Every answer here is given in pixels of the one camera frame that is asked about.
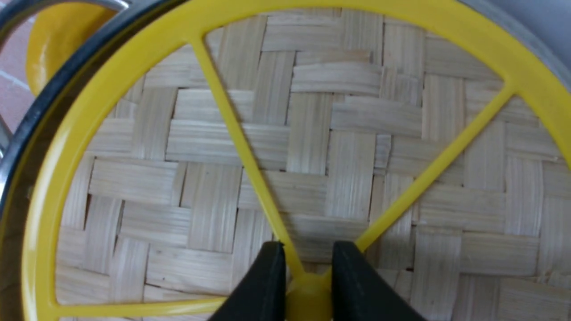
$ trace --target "tiled floor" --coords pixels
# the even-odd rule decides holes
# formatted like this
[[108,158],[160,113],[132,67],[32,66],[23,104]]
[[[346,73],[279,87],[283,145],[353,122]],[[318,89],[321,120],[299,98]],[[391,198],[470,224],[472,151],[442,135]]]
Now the tiled floor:
[[26,50],[33,20],[11,36],[0,53],[0,115],[11,131],[16,130],[34,101],[25,74]]

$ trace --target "woven bamboo mat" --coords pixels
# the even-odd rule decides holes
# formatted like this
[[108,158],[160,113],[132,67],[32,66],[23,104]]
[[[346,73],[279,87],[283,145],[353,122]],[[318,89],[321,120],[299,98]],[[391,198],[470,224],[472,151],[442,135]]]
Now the woven bamboo mat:
[[[382,215],[502,86],[454,44],[361,11],[268,13],[207,43],[309,271]],[[567,320],[569,208],[569,170],[514,97],[367,257],[428,320]],[[61,225],[65,304],[226,295],[272,239],[191,47],[105,119]]]

